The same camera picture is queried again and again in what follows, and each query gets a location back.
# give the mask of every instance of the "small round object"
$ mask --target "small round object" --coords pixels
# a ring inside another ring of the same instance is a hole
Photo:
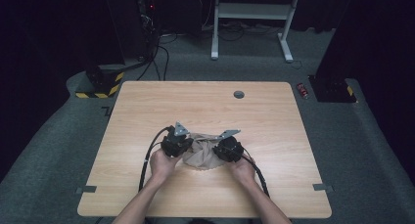
[[[240,90],[237,90],[234,92],[234,97],[237,99],[242,99],[245,97],[245,93]]]

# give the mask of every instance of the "metal bracket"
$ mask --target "metal bracket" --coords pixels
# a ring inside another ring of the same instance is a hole
[[[82,195],[82,193],[95,193],[97,186],[84,186],[83,188],[76,188],[74,191],[75,195]]]
[[[189,130],[187,130],[179,121],[177,121],[174,129],[174,136],[182,136],[188,133]]]
[[[331,193],[335,191],[332,186],[327,186],[324,183],[313,184],[312,186],[314,188],[314,191],[326,191],[326,193]]]
[[[241,132],[240,129],[228,129],[228,130],[225,130],[225,132],[223,132],[221,135],[217,136],[215,139],[223,140],[239,132]]]

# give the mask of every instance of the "wooden table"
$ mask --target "wooden table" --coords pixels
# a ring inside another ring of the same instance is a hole
[[[237,99],[235,91],[245,97]],[[331,215],[291,86],[284,82],[124,82],[87,181],[82,216],[117,216],[137,194],[150,143],[180,121],[195,133],[235,137],[255,159],[269,194],[290,218]],[[150,166],[146,179],[151,176]],[[226,166],[202,171],[179,161],[148,216],[258,217]]]

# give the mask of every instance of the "human arm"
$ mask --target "human arm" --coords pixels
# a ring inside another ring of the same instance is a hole
[[[254,168],[243,158],[238,162],[227,162],[233,177],[250,197],[263,224],[291,223],[284,212],[268,197],[255,182]]]
[[[152,153],[150,166],[152,176],[144,185],[143,189],[131,200],[131,202],[122,210],[114,220],[116,223],[143,223],[147,210],[152,202],[156,192],[174,172],[174,167],[181,157],[168,157],[162,149]]]

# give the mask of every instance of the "human hand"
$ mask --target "human hand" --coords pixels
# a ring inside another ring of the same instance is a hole
[[[254,182],[255,170],[244,158],[239,159],[237,162],[226,162],[226,164],[232,176],[242,185]]]
[[[156,179],[161,184],[173,174],[176,163],[181,159],[180,157],[168,157],[162,149],[152,153],[150,157],[150,166],[152,169],[152,179]]]

